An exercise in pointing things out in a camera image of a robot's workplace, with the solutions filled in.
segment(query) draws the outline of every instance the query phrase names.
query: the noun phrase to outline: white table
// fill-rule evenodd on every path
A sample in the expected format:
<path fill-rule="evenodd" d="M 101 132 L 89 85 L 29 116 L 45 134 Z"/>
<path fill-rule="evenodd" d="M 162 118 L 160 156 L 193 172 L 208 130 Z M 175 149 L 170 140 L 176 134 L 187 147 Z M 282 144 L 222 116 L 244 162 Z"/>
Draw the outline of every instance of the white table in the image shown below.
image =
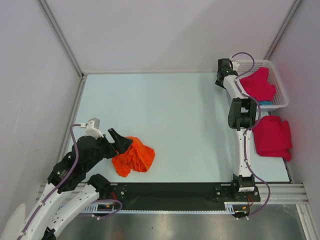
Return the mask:
<path fill-rule="evenodd" d="M 128 177 L 103 159 L 87 179 L 100 173 L 110 182 L 231 181 L 236 149 L 227 122 L 230 105 L 215 79 L 214 73 L 88 75 L 75 122 L 98 118 L 110 142 L 108 129 L 114 128 L 138 137 L 156 157 L 148 172 L 131 171 Z M 85 134 L 74 132 L 77 139 Z M 251 165 L 268 182 L 289 181 L 283 159 L 257 155 L 253 138 Z"/>

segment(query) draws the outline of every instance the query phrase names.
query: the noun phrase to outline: cloth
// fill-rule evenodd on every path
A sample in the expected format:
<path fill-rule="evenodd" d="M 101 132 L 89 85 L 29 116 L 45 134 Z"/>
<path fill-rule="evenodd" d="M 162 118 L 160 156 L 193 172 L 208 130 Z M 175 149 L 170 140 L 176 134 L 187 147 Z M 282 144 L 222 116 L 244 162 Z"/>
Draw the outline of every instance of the cloth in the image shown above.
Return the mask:
<path fill-rule="evenodd" d="M 259 104 L 261 106 L 273 105 L 272 101 L 260 101 Z"/>
<path fill-rule="evenodd" d="M 265 116 L 252 129 L 256 152 L 263 157 L 282 157 L 291 160 L 288 149 L 292 148 L 291 132 L 288 121 L 279 116 Z"/>
<path fill-rule="evenodd" d="M 268 82 L 269 68 L 260 67 L 250 76 L 240 79 L 244 90 L 257 101 L 271 101 L 276 94 L 276 86 Z"/>
<path fill-rule="evenodd" d="M 155 151 L 145 146 L 137 137 L 127 136 L 133 143 L 129 149 L 112 158 L 115 171 L 121 177 L 127 177 L 131 169 L 137 172 L 146 172 L 155 159 Z"/>

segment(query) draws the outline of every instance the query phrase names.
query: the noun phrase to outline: plastic basket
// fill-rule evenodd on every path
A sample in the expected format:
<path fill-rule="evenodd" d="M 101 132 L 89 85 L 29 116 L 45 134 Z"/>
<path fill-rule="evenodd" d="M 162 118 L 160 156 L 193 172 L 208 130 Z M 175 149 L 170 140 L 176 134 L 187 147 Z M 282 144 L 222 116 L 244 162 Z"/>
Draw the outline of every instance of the plastic basket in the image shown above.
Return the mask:
<path fill-rule="evenodd" d="M 245 71 L 248 71 L 252 66 L 252 60 L 235 60 L 240 63 L 239 68 L 237 69 L 237 73 L 240 75 Z M 254 68 L 246 75 L 242 77 L 249 76 L 256 72 L 259 68 L 264 67 L 269 69 L 269 77 L 268 82 L 272 85 L 275 85 L 276 94 L 273 97 L 273 105 L 262 105 L 261 110 L 264 112 L 273 111 L 279 108 L 284 108 L 288 106 L 289 99 L 282 84 L 281 78 L 273 65 L 273 63 L 269 60 L 254 60 Z"/>

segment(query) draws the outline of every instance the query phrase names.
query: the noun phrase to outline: white wall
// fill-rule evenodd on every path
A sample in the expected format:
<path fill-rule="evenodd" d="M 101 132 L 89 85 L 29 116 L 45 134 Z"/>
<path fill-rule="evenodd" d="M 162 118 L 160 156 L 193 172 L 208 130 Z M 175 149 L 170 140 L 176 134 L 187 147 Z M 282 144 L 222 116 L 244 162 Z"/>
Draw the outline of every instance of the white wall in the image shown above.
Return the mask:
<path fill-rule="evenodd" d="M 263 58 L 293 0 L 47 0 L 85 73 L 212 72 Z"/>
<path fill-rule="evenodd" d="M 320 1 L 304 1 L 271 60 L 289 95 L 289 106 L 278 113 L 292 133 L 289 167 L 303 182 L 320 226 Z"/>
<path fill-rule="evenodd" d="M 36 0 L 0 1 L 0 235 L 57 160 L 79 78 Z"/>

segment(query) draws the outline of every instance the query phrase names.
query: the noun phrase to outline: orange cloth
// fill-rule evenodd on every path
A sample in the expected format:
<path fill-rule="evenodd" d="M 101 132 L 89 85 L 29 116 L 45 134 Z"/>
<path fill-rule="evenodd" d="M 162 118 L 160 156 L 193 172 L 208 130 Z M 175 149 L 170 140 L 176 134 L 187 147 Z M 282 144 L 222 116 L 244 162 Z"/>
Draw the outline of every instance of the orange cloth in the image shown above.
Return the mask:
<path fill-rule="evenodd" d="M 133 143 L 129 149 L 112 158 L 112 163 L 117 174 L 126 177 L 131 169 L 137 172 L 146 172 L 155 159 L 155 150 L 145 146 L 137 137 L 127 136 Z"/>

